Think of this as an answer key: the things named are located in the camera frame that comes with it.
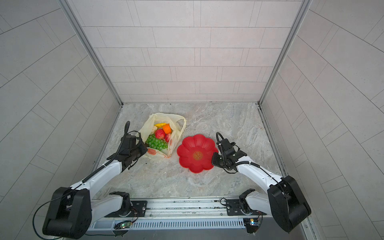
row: red bowl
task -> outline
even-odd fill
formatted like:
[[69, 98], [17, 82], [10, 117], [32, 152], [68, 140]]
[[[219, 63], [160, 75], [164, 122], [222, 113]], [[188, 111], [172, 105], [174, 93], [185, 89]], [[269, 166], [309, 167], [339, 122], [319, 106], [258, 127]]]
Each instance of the red bowl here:
[[201, 134], [184, 138], [177, 148], [180, 165], [193, 173], [212, 169], [214, 166], [211, 161], [214, 152], [218, 152], [215, 142]]

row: tiled wall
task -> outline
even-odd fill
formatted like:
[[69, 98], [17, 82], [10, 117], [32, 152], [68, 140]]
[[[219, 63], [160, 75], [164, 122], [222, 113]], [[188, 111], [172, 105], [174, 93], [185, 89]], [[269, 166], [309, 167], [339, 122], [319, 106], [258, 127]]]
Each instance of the tiled wall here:
[[249, 102], [301, 1], [69, 3], [123, 102]]
[[38, 239], [31, 214], [87, 175], [118, 107], [56, 0], [0, 1], [0, 239]]
[[384, 239], [383, 16], [313, 0], [262, 104], [322, 239]]

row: white plastic bag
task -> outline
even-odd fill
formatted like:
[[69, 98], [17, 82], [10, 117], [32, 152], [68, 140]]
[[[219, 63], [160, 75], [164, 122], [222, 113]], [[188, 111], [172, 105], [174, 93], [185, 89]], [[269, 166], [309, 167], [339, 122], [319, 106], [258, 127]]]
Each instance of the white plastic bag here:
[[[177, 123], [179, 120], [184, 120], [183, 127], [180, 127], [180, 125]], [[185, 126], [187, 124], [187, 120], [185, 117], [176, 115], [176, 114], [165, 114], [165, 113], [155, 113], [149, 116], [148, 120], [144, 123], [144, 126], [139, 130], [141, 133], [141, 138], [145, 142], [148, 138], [148, 136], [151, 134], [152, 128], [157, 123], [169, 123], [169, 126], [172, 129], [172, 134], [170, 135], [170, 140], [168, 142], [168, 148], [167, 148], [167, 154], [164, 154], [163, 152], [148, 148], [148, 152], [145, 153], [145, 155], [149, 158], [159, 158], [159, 157], [166, 157], [169, 158], [172, 152], [175, 150], [177, 143], [181, 139], [181, 134], [185, 130]]]

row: wire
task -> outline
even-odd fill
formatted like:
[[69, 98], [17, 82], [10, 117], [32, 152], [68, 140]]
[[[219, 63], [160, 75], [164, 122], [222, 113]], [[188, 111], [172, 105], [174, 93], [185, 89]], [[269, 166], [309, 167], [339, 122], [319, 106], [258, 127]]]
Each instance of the wire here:
[[33, 230], [34, 230], [35, 234], [36, 234], [39, 238], [41, 238], [41, 239], [43, 239], [43, 240], [56, 240], [56, 239], [60, 239], [61, 237], [53, 238], [53, 239], [48, 239], [48, 238], [43, 238], [42, 236], [40, 236], [40, 235], [37, 233], [36, 228], [35, 228], [35, 216], [36, 216], [37, 211], [38, 211], [42, 206], [44, 206], [44, 205], [47, 204], [47, 203], [50, 203], [50, 202], [55, 201], [55, 200], [57, 200], [57, 199], [60, 199], [60, 198], [69, 196], [73, 191], [76, 190], [76, 188], [78, 188], [78, 187], [80, 187], [80, 186], [81, 186], [81, 184], [78, 185], [77, 187], [75, 187], [74, 189], [72, 189], [71, 191], [69, 191], [69, 193], [65, 194], [64, 196], [57, 197], [57, 198], [55, 198], [55, 199], [52, 199], [52, 200], [50, 200], [50, 201], [44, 203], [43, 205], [41, 205], [41, 206], [35, 211], [35, 214], [33, 215], [33, 218], [32, 218], [32, 226], [33, 226]]
[[226, 205], [226, 204], [224, 205], [224, 204], [221, 202], [222, 199], [225, 199], [225, 198], [222, 197], [222, 198], [220, 199], [220, 203], [221, 203], [221, 205], [223, 205], [223, 206], [226, 207], [227, 205]]

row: marble floor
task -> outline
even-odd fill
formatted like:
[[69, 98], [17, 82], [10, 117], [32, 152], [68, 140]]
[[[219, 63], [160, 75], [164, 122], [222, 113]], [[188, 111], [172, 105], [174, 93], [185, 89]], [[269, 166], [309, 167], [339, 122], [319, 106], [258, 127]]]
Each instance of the marble floor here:
[[[184, 116], [187, 126], [182, 139], [195, 134], [215, 139], [216, 132], [220, 132], [258, 164], [281, 175], [255, 103], [125, 104], [102, 159], [117, 150], [126, 121], [131, 121], [130, 131], [139, 130], [153, 113]], [[175, 150], [168, 159], [153, 160], [144, 155], [134, 167], [107, 183], [94, 198], [103, 198], [113, 191], [128, 192], [131, 198], [239, 196], [249, 188], [263, 192], [245, 175], [228, 174], [219, 167], [194, 174], [179, 165]]]

